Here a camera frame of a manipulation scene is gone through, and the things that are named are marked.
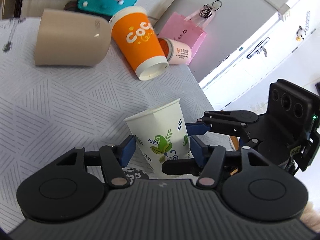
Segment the small pink white cup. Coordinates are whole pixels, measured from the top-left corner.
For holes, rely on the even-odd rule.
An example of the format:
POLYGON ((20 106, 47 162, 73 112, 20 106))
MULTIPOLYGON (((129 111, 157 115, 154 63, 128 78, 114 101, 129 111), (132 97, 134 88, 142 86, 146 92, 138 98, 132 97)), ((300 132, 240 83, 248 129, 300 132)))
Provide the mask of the small pink white cup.
POLYGON ((158 41, 170 65, 189 64, 191 48, 187 44, 169 38, 159 38, 158 41))

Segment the beige cylindrical cup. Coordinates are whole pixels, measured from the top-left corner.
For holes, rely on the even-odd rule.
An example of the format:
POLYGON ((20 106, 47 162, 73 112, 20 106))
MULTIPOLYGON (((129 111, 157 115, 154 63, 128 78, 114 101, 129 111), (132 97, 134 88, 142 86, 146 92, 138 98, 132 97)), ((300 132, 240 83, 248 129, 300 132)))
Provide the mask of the beige cylindrical cup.
POLYGON ((72 11, 44 9, 37 34, 37 66, 94 66, 111 44, 107 20, 72 11))

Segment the pink paper gift bag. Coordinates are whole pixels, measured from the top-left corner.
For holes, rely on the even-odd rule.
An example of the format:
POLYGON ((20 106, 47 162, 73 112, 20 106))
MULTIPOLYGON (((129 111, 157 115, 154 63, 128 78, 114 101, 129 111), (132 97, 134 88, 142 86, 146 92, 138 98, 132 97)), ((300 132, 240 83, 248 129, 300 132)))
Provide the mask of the pink paper gift bag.
POLYGON ((188 16, 174 12, 158 35, 158 38, 169 38, 187 44, 191 48, 191 61, 206 38, 205 27, 215 16, 214 12, 213 16, 204 19, 199 15, 200 10, 202 9, 188 16))

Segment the white paper cup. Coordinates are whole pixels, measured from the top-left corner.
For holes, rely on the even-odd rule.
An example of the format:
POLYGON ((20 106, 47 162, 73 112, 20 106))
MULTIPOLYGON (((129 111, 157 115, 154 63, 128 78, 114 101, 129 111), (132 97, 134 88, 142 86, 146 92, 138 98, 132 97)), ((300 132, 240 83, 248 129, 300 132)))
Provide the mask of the white paper cup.
POLYGON ((189 136, 176 99, 124 119, 156 178, 168 179, 162 171, 167 160, 191 158, 189 136))

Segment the orange coco paper cup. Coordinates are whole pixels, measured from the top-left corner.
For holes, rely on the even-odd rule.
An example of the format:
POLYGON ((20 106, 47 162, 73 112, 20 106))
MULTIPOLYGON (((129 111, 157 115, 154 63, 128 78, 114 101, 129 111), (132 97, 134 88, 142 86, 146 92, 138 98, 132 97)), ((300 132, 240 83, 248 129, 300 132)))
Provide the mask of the orange coco paper cup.
POLYGON ((141 81, 151 80, 167 70, 169 63, 143 7, 121 9, 109 24, 112 38, 141 81))

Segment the black keyring on hook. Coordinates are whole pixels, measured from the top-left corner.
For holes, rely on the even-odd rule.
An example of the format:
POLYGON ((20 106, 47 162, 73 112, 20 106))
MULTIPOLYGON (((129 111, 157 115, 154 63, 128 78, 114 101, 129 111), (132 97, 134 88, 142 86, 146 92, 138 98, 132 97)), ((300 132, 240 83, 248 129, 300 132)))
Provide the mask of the black keyring on hook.
POLYGON ((220 0, 215 0, 211 4, 205 4, 203 6, 203 9, 200 10, 199 15, 202 18, 207 19, 210 16, 213 16, 214 12, 219 10, 221 7, 222 7, 222 2, 220 0))

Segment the black suitcase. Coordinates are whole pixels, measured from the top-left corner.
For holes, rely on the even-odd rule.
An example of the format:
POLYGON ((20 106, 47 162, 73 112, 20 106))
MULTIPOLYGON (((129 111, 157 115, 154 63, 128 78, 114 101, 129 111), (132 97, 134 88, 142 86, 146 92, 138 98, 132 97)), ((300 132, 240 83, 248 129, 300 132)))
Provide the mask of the black suitcase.
POLYGON ((78 2, 77 1, 70 1, 68 2, 65 7, 65 11, 73 11, 73 12, 81 12, 81 10, 78 8, 78 2))

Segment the white patterned tablecloth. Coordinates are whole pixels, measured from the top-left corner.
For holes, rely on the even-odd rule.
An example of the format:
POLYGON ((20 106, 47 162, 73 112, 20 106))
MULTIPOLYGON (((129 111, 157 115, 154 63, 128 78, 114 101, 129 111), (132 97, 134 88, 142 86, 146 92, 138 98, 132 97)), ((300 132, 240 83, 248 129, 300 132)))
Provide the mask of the white patterned tablecloth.
POLYGON ((95 67, 36 67, 40 20, 1 22, 1 227, 12 239, 236 239, 239 220, 191 181, 137 179, 92 214, 65 224, 24 219, 16 190, 68 150, 128 135, 124 119, 180 100, 186 122, 212 109, 189 68, 139 81, 115 44, 95 67))

